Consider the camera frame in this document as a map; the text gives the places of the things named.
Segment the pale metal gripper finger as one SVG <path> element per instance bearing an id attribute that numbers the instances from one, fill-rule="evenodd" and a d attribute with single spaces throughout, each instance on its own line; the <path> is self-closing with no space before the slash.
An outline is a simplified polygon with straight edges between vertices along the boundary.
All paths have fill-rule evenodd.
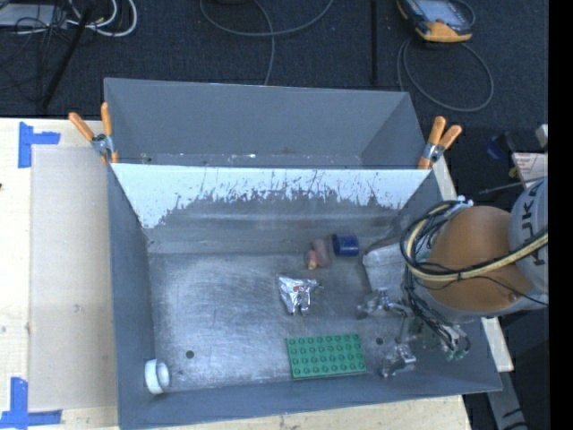
<path id="1" fill-rule="evenodd" d="M 400 301 L 392 300 L 389 297 L 388 289 L 384 287 L 366 295 L 355 309 L 355 317 L 358 320 L 382 313 L 392 313 L 400 317 L 407 317 L 407 308 Z"/>
<path id="2" fill-rule="evenodd" d="M 397 373 L 411 372 L 416 366 L 416 356 L 409 344 L 395 344 L 383 357 L 380 375 L 390 378 Z"/>

